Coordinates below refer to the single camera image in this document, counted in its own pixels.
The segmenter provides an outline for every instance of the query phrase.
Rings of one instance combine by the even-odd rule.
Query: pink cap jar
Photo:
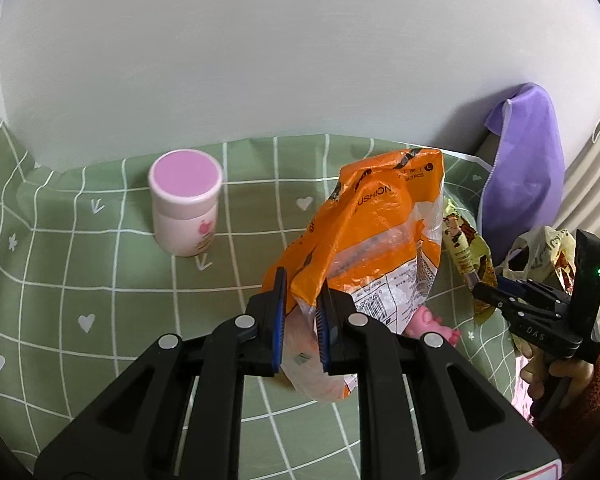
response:
[[[149,170],[154,201],[154,234],[176,256],[205,251],[216,233],[222,168],[198,150],[165,153]]]

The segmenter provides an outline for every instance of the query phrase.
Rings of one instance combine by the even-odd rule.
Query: metal screw head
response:
[[[353,326],[365,326],[369,322],[369,318],[360,312],[349,316],[349,323]]]
[[[256,324],[256,320],[253,316],[249,316],[249,314],[242,314],[235,318],[235,325],[238,328],[251,328]]]
[[[431,348],[440,348],[445,340],[436,332],[429,332],[424,335],[424,344]]]
[[[178,336],[173,334],[165,334],[158,339],[158,346],[163,350],[171,350],[178,346]]]

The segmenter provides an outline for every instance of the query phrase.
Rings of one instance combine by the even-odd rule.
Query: snack wrapper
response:
[[[567,230],[540,226],[520,235],[497,271],[510,280],[532,279],[571,294],[576,239]]]
[[[451,200],[446,202],[444,215],[442,239],[466,286],[470,290],[478,282],[497,286],[487,243],[456,210]],[[474,298],[474,321],[478,325],[487,321],[494,311],[494,306]]]
[[[316,400],[348,395],[355,377],[322,371],[315,305],[324,280],[352,295],[359,312],[402,333],[440,265],[444,168],[440,150],[404,149],[349,164],[302,237],[267,271],[288,275],[282,367]]]

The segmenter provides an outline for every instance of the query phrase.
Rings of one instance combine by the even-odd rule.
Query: red sleeve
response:
[[[574,463],[600,430],[600,358],[593,379],[569,406],[534,426],[555,447],[563,462]]]

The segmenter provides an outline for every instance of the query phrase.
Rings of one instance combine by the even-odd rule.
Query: barcode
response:
[[[382,304],[380,295],[377,292],[369,298],[360,300],[356,306],[359,312],[364,312],[378,321],[384,321],[389,317],[389,313]]]

